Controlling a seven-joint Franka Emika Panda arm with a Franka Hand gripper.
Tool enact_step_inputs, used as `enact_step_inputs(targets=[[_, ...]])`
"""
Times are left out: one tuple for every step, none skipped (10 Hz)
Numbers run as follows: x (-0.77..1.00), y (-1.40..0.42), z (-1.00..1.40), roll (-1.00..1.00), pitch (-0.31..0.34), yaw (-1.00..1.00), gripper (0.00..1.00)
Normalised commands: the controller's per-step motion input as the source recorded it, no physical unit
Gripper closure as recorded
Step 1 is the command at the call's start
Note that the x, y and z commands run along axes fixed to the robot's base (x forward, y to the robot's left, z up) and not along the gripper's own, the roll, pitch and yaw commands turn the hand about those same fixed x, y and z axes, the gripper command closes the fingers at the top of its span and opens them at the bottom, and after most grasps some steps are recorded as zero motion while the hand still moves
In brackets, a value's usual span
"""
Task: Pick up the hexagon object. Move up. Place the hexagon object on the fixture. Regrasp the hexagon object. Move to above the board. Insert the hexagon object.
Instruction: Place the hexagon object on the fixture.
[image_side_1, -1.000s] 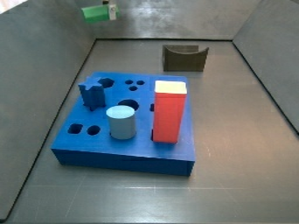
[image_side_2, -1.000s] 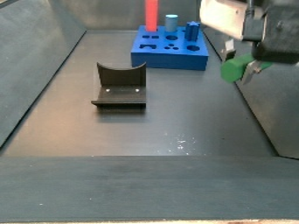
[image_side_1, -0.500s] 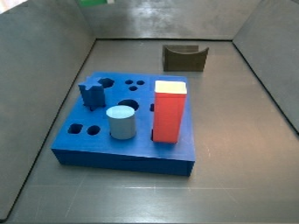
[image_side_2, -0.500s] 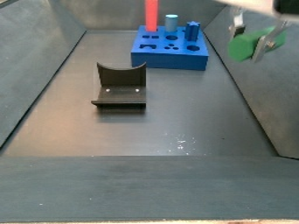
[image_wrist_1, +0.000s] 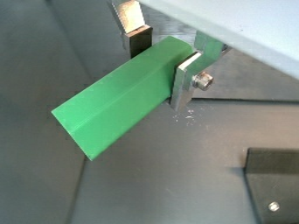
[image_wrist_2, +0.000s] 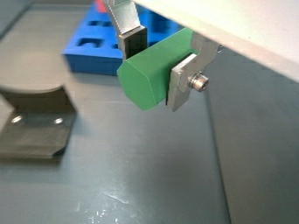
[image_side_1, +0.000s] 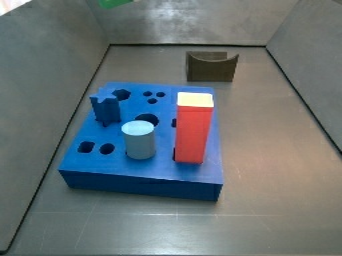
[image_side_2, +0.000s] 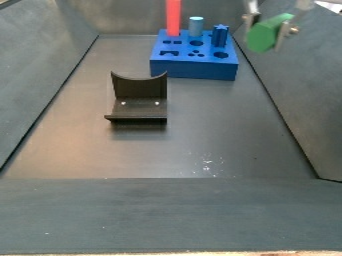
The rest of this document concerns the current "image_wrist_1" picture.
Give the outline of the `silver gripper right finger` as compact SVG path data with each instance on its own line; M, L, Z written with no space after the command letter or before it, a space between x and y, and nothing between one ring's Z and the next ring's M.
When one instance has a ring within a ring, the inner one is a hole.
M227 44L200 31L196 31L194 47L196 51L175 69L171 97L171 107L175 111L182 110L191 101L196 88L206 91L211 87L214 77L206 69L231 50Z

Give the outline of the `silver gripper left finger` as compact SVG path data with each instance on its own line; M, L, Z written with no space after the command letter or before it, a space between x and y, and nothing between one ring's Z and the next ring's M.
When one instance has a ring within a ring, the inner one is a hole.
M140 3L136 0L107 0L120 30L123 46L130 58L152 46L154 28L146 23Z

